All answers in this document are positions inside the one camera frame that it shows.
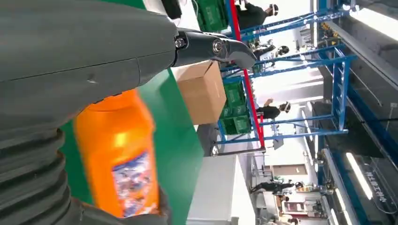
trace green crate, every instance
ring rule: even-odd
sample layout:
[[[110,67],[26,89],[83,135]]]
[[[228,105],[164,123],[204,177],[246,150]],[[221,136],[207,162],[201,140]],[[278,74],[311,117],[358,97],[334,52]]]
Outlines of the green crate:
[[[243,91],[242,82],[225,84],[224,89],[229,107],[236,107],[245,104],[246,97],[245,92]]]
[[[236,116],[233,118],[235,123],[235,129],[239,134],[250,133],[252,130],[252,124],[250,123],[250,117],[248,115]]]
[[[202,31],[214,32],[228,27],[224,0],[197,0],[198,21]]]
[[[226,135],[237,135],[234,118],[220,119],[222,129]]]
[[[220,118],[225,118],[225,117],[230,117],[233,113],[233,109],[228,107],[227,104],[225,104],[224,108],[221,111]]]
[[[242,116],[247,115],[247,107],[245,105],[239,105],[232,108],[232,115],[233,116]]]

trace black shirt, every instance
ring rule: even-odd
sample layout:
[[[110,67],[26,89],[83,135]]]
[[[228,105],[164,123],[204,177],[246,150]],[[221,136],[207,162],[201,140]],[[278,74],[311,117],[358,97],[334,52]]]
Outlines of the black shirt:
[[[259,113],[263,113],[264,119],[275,119],[275,117],[281,114],[281,111],[277,107],[269,105],[264,107],[259,107],[258,109],[256,109],[256,111]]]
[[[240,6],[237,8],[237,19],[239,21],[239,28],[241,30],[260,26],[264,23],[267,13],[258,6],[254,6],[250,3],[245,4],[247,10],[241,10]]]
[[[253,54],[256,56],[257,61],[260,61],[260,57],[267,52],[270,52],[275,49],[275,46],[273,45],[266,45],[266,46],[261,46],[258,49],[253,51]]]

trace vr headset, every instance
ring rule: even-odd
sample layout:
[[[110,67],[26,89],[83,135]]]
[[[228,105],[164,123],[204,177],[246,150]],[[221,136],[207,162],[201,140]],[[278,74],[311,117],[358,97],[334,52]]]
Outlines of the vr headset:
[[[270,4],[269,5],[270,8],[272,8],[272,14],[273,15],[278,15],[279,12],[279,7],[275,4]]]

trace green table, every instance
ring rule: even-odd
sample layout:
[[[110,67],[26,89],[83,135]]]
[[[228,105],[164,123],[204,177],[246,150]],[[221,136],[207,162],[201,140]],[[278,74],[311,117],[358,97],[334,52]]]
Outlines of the green table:
[[[115,0],[139,8],[141,0]],[[188,215],[196,179],[202,163],[203,150],[192,121],[170,70],[165,70],[139,88],[141,97],[156,122],[154,142],[159,182],[168,194],[173,210],[173,224],[184,225]],[[66,170],[72,195],[93,203],[73,135],[72,123],[62,127],[66,144]]]

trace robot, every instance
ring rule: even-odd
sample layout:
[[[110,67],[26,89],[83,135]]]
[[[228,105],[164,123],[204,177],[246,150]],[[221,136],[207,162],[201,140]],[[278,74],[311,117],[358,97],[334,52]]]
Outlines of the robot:
[[[115,218],[70,195],[61,125],[89,104],[204,60],[250,68],[255,56],[223,35],[93,0],[0,1],[0,224],[161,225],[161,214]]]

